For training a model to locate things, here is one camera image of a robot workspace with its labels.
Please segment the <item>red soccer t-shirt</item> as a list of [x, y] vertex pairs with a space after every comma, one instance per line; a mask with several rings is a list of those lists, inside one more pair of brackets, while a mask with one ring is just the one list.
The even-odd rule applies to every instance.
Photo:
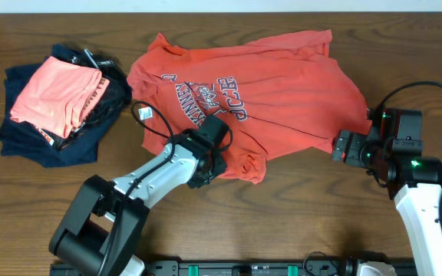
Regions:
[[133, 97], [157, 109], [143, 147], [158, 154], [170, 133], [213, 115], [230, 128], [224, 177], [259, 183], [271, 159], [312, 147], [330, 153], [340, 130], [366, 134], [365, 98], [330, 57], [331, 41], [328, 30], [299, 31], [184, 49], [157, 35], [127, 77]]

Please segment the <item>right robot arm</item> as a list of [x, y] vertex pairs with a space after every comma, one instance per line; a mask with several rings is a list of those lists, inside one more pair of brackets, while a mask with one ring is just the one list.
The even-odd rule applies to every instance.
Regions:
[[422, 115], [382, 109], [368, 133], [340, 130], [332, 159], [364, 168], [388, 191], [407, 230], [419, 275], [442, 275], [442, 162], [422, 155]]

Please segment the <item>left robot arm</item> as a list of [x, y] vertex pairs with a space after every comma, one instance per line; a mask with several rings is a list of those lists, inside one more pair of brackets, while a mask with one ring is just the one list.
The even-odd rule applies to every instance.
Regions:
[[150, 210], [177, 186], [210, 184], [226, 171], [221, 153], [229, 126], [208, 116], [197, 129], [172, 136], [155, 158], [107, 181], [87, 179], [49, 242], [49, 251], [81, 275], [140, 275], [135, 255]]

